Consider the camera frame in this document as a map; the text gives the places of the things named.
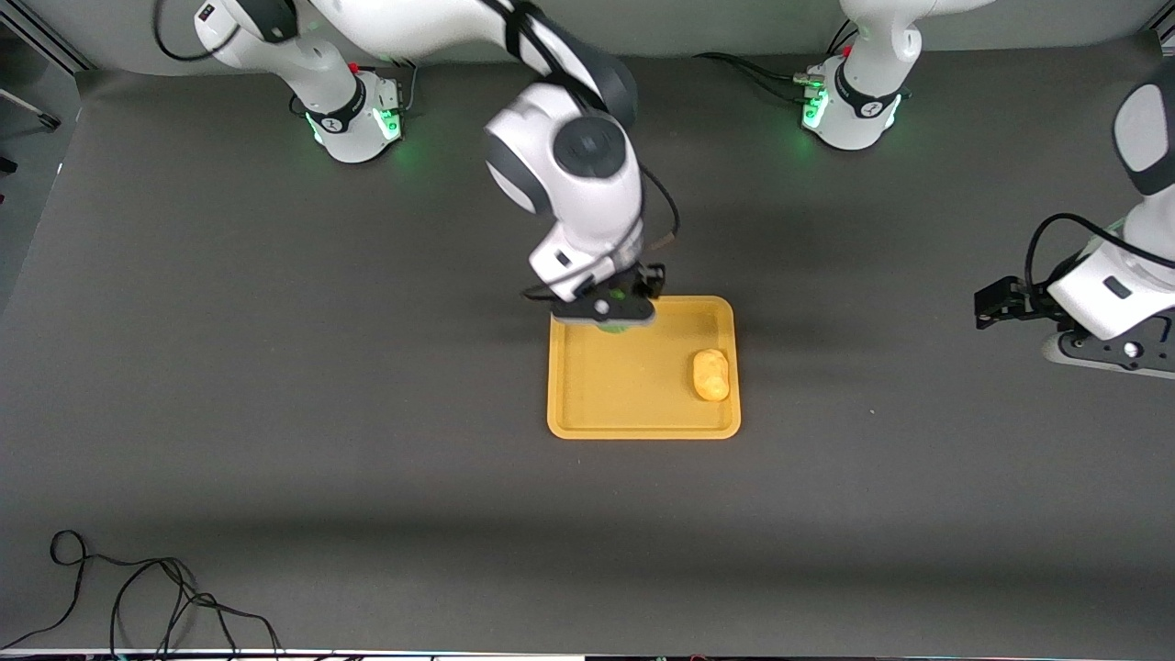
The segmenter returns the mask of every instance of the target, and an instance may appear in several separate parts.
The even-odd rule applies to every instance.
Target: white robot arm
[[[847,58],[835,54],[798,76],[812,85],[801,124],[838,149],[872,146],[893,124],[899,90],[922,54],[922,33],[914,21],[994,1],[840,0],[860,35]]]
[[[1104,230],[1074,214],[1036,229],[1025,277],[975,294],[976,325],[1005,318],[1053,318],[1061,332],[1045,346],[1054,363],[1175,378],[1175,62],[1134,88],[1114,120],[1114,143],[1143,195]],[[1032,252],[1043,230],[1073,220],[1099,237],[1033,282]]]
[[[564,321],[652,319],[664,270],[643,249],[640,168],[625,128],[636,83],[616,58],[571,36],[530,2],[513,0],[310,0],[348,39],[384,59],[416,59],[490,41],[538,72],[486,126],[486,164],[524,209],[555,224],[530,262]],[[291,0],[208,0],[196,31],[229,66],[280,75],[308,109],[315,136],[337,160],[375,157],[398,139],[394,83],[355,74],[334,46],[301,36]],[[233,31],[239,34],[224,47]]]

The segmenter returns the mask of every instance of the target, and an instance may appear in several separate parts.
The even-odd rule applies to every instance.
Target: yellow tray
[[[651,325],[611,335],[551,319],[546,424],[569,440],[721,440],[743,411],[734,311],[718,296],[663,296]],[[693,355],[720,350],[731,394],[720,403],[693,391]]]

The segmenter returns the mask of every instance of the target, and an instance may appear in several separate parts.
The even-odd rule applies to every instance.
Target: dark gray tabletop
[[[927,54],[857,154],[719,63],[633,61],[632,137],[684,213],[667,292],[736,310],[726,443],[548,432],[517,295],[546,227],[482,162],[523,68],[424,70],[408,140],[356,167],[275,77],[82,77],[0,323],[2,638],[63,608],[68,526],[186,559],[289,647],[1171,659],[1175,386],[971,316],[1043,216],[1136,202],[1109,126],[1157,59]],[[29,645],[105,645],[125,576]],[[130,642],[169,599],[128,598]]]

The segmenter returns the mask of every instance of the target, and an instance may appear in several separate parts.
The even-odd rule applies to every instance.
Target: tray rim
[[[546,364],[546,426],[557,438],[566,441],[724,441],[730,439],[743,426],[743,400],[739,391],[738,375],[738,335],[734,325],[734,308],[730,301],[716,295],[674,295],[662,296],[659,301],[671,301],[674,303],[699,302],[713,304],[718,308],[719,323],[728,323],[731,329],[731,349],[727,360],[730,362],[731,394],[727,402],[731,404],[731,423],[721,430],[697,430],[686,432],[657,433],[651,436],[631,437],[615,434],[600,437],[592,432],[564,429],[558,423],[558,384],[556,365],[562,359],[564,343],[559,339],[565,337],[568,324],[550,318],[550,335]]]

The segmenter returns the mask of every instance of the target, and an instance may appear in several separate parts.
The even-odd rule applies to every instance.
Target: round gray joint cover
[[[624,131],[604,117],[576,117],[555,136],[555,161],[568,174],[586,178],[619,171],[626,150]]]

